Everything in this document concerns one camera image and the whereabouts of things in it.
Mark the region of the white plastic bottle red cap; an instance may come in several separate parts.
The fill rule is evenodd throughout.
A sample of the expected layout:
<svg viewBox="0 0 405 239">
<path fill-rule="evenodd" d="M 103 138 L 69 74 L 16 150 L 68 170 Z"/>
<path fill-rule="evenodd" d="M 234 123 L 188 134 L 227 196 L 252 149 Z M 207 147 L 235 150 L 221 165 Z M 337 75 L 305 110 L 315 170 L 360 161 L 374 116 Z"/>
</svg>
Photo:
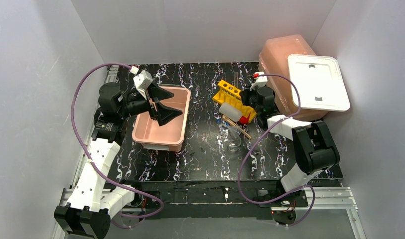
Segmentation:
<svg viewBox="0 0 405 239">
<path fill-rule="evenodd" d="M 229 103 L 223 103 L 221 104 L 219 108 L 219 112 L 229 119 L 231 119 L 234 122 L 240 122 L 242 124 L 248 124 L 249 123 L 249 118 L 243 116 L 242 112 L 238 110 L 237 108 L 233 107 Z"/>
</svg>

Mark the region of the pink plastic bin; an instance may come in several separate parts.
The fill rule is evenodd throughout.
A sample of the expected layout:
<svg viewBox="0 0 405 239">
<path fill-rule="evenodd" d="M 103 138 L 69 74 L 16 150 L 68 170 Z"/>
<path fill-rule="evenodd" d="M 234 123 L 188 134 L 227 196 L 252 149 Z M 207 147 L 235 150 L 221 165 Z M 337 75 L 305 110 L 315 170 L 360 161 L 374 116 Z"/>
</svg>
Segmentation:
<svg viewBox="0 0 405 239">
<path fill-rule="evenodd" d="M 134 123 L 132 139 L 146 149 L 179 152 L 184 142 L 190 91 L 183 87 L 163 86 L 163 88 L 172 92 L 174 97 L 162 100 L 161 103 L 181 110 L 182 115 L 164 126 L 159 126 L 157 121 L 150 119 L 149 113 L 139 114 Z"/>
</svg>

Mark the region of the clear glass test tube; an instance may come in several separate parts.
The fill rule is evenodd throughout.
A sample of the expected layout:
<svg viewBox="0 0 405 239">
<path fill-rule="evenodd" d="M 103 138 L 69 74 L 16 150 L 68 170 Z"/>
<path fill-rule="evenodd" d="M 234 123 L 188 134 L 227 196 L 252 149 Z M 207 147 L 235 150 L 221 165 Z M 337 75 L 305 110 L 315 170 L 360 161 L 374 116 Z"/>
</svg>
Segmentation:
<svg viewBox="0 0 405 239">
<path fill-rule="evenodd" d="M 234 79 L 233 79 L 233 85 L 234 85 L 234 87 L 238 87 L 238 85 L 239 85 L 239 73 L 238 72 L 235 72 L 234 73 Z"/>
</svg>

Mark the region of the clear plastic funnel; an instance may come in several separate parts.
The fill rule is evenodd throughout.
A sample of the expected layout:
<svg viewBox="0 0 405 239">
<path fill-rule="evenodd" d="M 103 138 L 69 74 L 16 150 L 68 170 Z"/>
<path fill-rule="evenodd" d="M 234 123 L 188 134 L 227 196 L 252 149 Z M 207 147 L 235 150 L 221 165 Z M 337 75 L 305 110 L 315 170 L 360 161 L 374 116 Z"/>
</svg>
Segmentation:
<svg viewBox="0 0 405 239">
<path fill-rule="evenodd" d="M 229 134 L 229 138 L 237 138 L 237 137 L 240 137 L 240 134 L 241 134 L 241 132 L 239 131 L 239 130 L 237 130 L 237 128 L 236 127 L 233 127 L 233 126 L 224 126 L 226 129 L 227 129 L 227 131 L 228 131 L 228 134 Z"/>
</svg>

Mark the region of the blue capped small vials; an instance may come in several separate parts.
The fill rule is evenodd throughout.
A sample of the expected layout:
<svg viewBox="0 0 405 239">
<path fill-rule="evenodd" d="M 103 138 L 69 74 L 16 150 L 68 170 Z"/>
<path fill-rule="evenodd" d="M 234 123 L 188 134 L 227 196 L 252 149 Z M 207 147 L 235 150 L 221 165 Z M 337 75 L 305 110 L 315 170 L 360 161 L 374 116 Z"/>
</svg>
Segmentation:
<svg viewBox="0 0 405 239">
<path fill-rule="evenodd" d="M 222 116 L 220 121 L 221 121 L 221 125 L 230 126 L 230 123 L 227 121 L 225 116 Z"/>
</svg>

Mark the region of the clear glass beaker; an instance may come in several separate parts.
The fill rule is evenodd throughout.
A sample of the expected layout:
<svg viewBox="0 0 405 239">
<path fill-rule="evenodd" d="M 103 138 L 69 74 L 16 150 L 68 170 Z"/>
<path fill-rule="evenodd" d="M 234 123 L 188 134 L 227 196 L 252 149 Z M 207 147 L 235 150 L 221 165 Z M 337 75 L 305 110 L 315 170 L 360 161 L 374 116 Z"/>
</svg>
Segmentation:
<svg viewBox="0 0 405 239">
<path fill-rule="evenodd" d="M 230 152 L 236 152 L 240 149 L 241 144 L 242 144 L 242 139 L 240 137 L 230 138 L 228 140 L 227 149 Z"/>
</svg>

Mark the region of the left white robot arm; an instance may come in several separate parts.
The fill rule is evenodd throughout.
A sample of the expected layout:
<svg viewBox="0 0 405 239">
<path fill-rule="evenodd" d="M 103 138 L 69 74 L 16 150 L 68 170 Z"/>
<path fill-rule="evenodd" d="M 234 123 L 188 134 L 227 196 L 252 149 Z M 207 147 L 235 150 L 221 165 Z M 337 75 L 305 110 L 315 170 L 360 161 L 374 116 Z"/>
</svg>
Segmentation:
<svg viewBox="0 0 405 239">
<path fill-rule="evenodd" d="M 184 141 L 190 91 L 183 87 L 151 83 L 143 90 L 122 92 L 120 85 L 109 82 L 100 87 L 99 107 L 89 146 L 88 158 L 71 196 L 57 206 L 54 217 L 63 231 L 89 239 L 106 237 L 112 219 L 133 202 L 137 195 L 160 198 L 138 188 L 108 178 L 128 129 L 128 118 L 136 117 L 133 138 L 142 146 L 177 152 Z"/>
</svg>

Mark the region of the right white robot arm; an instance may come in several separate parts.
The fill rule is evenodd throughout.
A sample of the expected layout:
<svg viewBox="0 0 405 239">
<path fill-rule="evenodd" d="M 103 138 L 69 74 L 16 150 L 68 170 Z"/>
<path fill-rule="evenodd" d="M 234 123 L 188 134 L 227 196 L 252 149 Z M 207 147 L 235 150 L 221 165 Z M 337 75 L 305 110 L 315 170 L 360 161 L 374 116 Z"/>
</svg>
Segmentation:
<svg viewBox="0 0 405 239">
<path fill-rule="evenodd" d="M 243 105 L 256 111 L 262 129 L 293 142 L 295 165 L 281 177 L 272 198 L 305 186 L 312 178 L 340 162 L 337 146 L 324 121 L 301 121 L 278 115 L 273 105 L 274 91 L 267 86 L 246 88 L 240 96 Z"/>
</svg>

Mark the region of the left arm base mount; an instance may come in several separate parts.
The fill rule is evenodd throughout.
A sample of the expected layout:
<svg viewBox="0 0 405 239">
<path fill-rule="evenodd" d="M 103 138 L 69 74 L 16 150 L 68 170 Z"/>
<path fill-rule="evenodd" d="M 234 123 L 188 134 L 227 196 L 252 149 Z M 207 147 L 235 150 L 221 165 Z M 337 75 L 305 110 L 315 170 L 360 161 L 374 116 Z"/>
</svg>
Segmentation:
<svg viewBox="0 0 405 239">
<path fill-rule="evenodd" d="M 127 211 L 123 212 L 125 215 L 134 215 L 134 216 L 143 216 L 146 215 L 146 205 L 147 205 L 148 197 L 145 196 L 138 196 L 132 202 L 127 203 L 124 209 L 134 209 L 134 211 Z M 132 230 L 137 226 L 141 225 L 145 218 L 138 218 L 138 222 L 134 225 L 131 225 L 132 218 L 126 217 L 129 219 L 128 225 L 123 221 L 124 216 L 116 216 L 115 219 L 111 220 L 111 224 L 117 228 L 125 229 L 125 230 Z"/>
</svg>

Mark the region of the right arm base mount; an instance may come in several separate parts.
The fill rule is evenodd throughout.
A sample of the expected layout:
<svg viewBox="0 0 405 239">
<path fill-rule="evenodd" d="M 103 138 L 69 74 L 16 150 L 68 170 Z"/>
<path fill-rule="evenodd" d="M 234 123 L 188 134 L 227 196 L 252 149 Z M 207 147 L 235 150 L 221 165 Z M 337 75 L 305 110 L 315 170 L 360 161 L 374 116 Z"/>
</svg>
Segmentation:
<svg viewBox="0 0 405 239">
<path fill-rule="evenodd" d="M 257 196 L 254 200 L 267 201 L 277 196 L 280 196 L 282 191 L 280 190 L 258 190 Z M 296 223 L 296 209 L 309 207 L 306 193 L 303 190 L 293 192 L 286 197 L 283 197 L 275 202 L 268 204 L 259 204 L 260 208 L 277 208 L 272 209 L 272 219 L 283 226 L 290 226 Z"/>
</svg>

